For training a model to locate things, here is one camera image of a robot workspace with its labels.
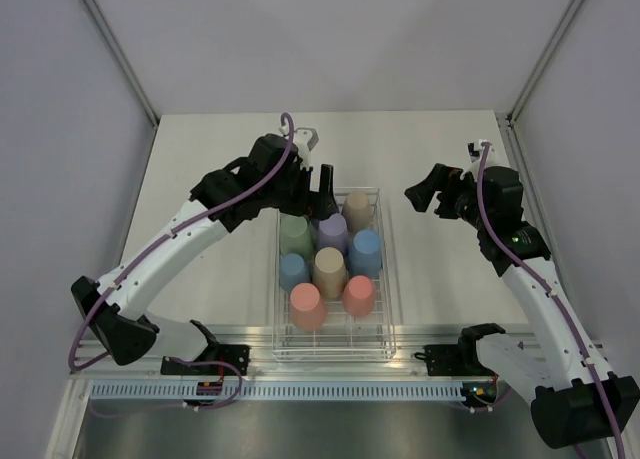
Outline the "purple cup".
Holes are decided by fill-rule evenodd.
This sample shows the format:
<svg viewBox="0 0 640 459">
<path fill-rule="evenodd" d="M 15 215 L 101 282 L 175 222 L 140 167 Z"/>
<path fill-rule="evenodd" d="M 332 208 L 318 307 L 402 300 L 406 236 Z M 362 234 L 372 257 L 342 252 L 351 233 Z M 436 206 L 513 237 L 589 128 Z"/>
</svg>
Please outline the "purple cup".
<svg viewBox="0 0 640 459">
<path fill-rule="evenodd" d="M 327 247 L 337 249 L 343 256 L 348 254 L 348 228 L 345 218 L 340 213 L 334 213 L 318 224 L 317 248 Z"/>
</svg>

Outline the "green cup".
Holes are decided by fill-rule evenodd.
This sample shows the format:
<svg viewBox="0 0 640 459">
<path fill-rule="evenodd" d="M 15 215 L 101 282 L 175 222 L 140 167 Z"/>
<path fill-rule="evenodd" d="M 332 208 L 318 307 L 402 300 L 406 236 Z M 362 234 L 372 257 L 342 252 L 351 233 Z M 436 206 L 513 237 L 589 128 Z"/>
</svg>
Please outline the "green cup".
<svg viewBox="0 0 640 459">
<path fill-rule="evenodd" d="M 299 254 L 305 260 L 311 257 L 313 243 L 305 217 L 286 214 L 281 216 L 279 246 L 283 255 Z"/>
</svg>

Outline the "beige cup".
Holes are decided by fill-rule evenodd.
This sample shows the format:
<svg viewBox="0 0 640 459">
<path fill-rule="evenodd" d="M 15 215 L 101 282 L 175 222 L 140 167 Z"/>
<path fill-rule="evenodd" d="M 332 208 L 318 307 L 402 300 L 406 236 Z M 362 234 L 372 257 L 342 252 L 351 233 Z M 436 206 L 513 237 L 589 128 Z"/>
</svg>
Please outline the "beige cup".
<svg viewBox="0 0 640 459">
<path fill-rule="evenodd" d="M 342 253 L 334 247 L 320 249 L 313 262 L 313 284 L 327 300 L 338 299 L 348 282 Z"/>
<path fill-rule="evenodd" d="M 345 199 L 341 211 L 350 233 L 367 229 L 372 219 L 372 206 L 366 193 L 352 191 Z"/>
</svg>

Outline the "blue cup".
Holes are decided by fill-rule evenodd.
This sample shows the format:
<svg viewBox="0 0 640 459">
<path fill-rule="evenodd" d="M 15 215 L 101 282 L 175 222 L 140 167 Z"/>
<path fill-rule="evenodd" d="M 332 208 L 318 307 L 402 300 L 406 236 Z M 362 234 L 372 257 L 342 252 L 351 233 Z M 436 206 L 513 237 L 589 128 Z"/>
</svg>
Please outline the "blue cup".
<svg viewBox="0 0 640 459">
<path fill-rule="evenodd" d="M 311 274 L 303 256 L 289 253 L 281 257 L 279 284 L 286 293 L 290 293 L 297 285 L 310 281 Z"/>
<path fill-rule="evenodd" d="M 352 276 L 375 279 L 382 269 L 382 242 L 379 234 L 363 229 L 355 234 L 348 253 L 348 268 Z"/>
</svg>

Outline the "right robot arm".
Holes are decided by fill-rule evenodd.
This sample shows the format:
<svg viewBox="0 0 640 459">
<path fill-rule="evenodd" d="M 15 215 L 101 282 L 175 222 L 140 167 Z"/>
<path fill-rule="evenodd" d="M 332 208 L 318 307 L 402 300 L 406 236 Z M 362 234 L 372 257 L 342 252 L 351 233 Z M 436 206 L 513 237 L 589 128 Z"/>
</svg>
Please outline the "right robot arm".
<svg viewBox="0 0 640 459">
<path fill-rule="evenodd" d="M 534 426 L 553 449 L 613 438 L 624 457 L 621 433 L 639 402 L 631 376 L 616 375 L 598 352 L 568 302 L 551 253 L 523 218 L 517 171 L 491 166 L 478 173 L 436 164 L 404 192 L 426 212 L 433 199 L 443 219 L 461 219 L 477 232 L 483 256 L 517 299 L 544 355 L 537 361 L 496 324 L 463 330 L 459 367 L 496 373 L 527 402 Z"/>
</svg>

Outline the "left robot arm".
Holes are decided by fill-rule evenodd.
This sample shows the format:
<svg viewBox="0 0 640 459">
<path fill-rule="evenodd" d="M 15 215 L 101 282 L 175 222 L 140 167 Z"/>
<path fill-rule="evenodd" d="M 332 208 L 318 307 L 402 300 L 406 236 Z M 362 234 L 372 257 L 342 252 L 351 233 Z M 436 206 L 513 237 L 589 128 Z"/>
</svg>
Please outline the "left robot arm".
<svg viewBox="0 0 640 459">
<path fill-rule="evenodd" d="M 295 130 L 291 139 L 258 138 L 247 156 L 207 173 L 136 257 L 97 280 L 82 276 L 73 283 L 84 324 L 107 356 L 120 366 L 150 353 L 174 356 L 198 375 L 216 368 L 214 336 L 202 323 L 153 316 L 148 308 L 191 261 L 261 210 L 317 220 L 337 212 L 332 166 L 322 165 L 319 188 L 311 188 L 309 156 L 317 143 L 309 128 Z"/>
</svg>

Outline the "right pink cup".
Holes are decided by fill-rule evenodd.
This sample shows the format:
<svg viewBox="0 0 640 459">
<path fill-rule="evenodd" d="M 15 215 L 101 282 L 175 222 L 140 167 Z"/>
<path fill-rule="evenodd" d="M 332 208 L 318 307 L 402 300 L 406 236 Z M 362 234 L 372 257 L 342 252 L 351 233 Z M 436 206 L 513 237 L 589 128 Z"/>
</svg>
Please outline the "right pink cup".
<svg viewBox="0 0 640 459">
<path fill-rule="evenodd" d="M 342 295 L 344 310 L 352 317 L 364 317 L 375 308 L 376 289 L 373 281 L 364 275 L 351 278 Z"/>
</svg>

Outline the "pink cup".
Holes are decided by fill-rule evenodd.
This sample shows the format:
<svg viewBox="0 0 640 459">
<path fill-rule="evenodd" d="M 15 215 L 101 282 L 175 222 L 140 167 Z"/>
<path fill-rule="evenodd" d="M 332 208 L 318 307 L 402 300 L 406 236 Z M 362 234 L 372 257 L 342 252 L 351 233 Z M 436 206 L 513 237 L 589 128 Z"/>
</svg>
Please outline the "pink cup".
<svg viewBox="0 0 640 459">
<path fill-rule="evenodd" d="M 364 275 L 351 278 L 342 295 L 344 310 L 352 317 L 364 317 L 375 308 L 376 289 L 373 281 Z"/>
<path fill-rule="evenodd" d="M 300 283 L 290 293 L 291 322 L 304 331 L 315 331 L 327 318 L 327 307 L 319 289 L 312 283 Z"/>
</svg>

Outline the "left pink cup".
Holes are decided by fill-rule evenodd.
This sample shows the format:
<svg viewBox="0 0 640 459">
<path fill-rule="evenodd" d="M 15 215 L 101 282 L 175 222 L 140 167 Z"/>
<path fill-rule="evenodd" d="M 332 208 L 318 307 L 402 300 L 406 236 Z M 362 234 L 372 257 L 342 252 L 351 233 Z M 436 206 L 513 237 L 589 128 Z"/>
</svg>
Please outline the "left pink cup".
<svg viewBox="0 0 640 459">
<path fill-rule="evenodd" d="M 327 307 L 319 289 L 312 283 L 300 283 L 290 293 L 291 322 L 304 331 L 315 331 L 327 318 Z"/>
</svg>

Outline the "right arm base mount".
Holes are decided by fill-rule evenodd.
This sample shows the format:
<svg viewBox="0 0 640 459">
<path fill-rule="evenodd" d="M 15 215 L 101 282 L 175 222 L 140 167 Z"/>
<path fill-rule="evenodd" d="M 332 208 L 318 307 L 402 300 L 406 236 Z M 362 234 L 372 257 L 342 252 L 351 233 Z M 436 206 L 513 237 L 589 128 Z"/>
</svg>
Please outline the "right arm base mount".
<svg viewBox="0 0 640 459">
<path fill-rule="evenodd" d="M 425 345 L 421 351 L 414 352 L 412 357 L 425 365 L 429 377 L 485 375 L 482 369 L 467 364 L 459 347 L 453 344 Z"/>
</svg>

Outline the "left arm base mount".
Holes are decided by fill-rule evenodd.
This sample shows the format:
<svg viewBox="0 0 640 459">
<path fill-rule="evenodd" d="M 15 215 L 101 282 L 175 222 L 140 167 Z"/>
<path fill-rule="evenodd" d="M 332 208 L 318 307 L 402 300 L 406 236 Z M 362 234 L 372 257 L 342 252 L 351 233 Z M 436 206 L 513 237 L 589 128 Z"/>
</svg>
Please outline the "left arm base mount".
<svg viewBox="0 0 640 459">
<path fill-rule="evenodd" d="M 220 376 L 234 375 L 226 365 L 235 368 L 242 376 L 247 374 L 250 362 L 250 346 L 246 344 L 218 344 L 208 346 L 193 361 L 181 361 L 165 356 L 160 373 L 165 376 Z"/>
</svg>

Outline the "aluminium rail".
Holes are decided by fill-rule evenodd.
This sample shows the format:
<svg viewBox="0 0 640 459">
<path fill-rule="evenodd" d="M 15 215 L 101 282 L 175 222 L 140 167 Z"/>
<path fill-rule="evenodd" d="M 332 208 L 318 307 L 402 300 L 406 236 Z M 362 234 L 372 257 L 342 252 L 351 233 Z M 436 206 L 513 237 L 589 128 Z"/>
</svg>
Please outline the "aluminium rail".
<svg viewBox="0 0 640 459">
<path fill-rule="evenodd" d="M 422 326 L 375 324 L 333 325 L 316 332 L 293 326 L 210 326 L 188 324 L 177 333 L 158 336 L 149 350 L 133 340 L 125 346 L 142 356 L 124 366 L 116 364 L 96 339 L 71 345 L 67 362 L 72 371 L 105 374 L 158 375 L 170 356 L 185 361 L 225 359 L 247 376 L 312 376 L 408 374 L 412 370 L 436 377 L 455 376 L 453 368 L 440 367 L 430 356 L 439 348 L 457 346 L 459 332 Z M 427 359 L 417 359 L 425 354 Z"/>
</svg>

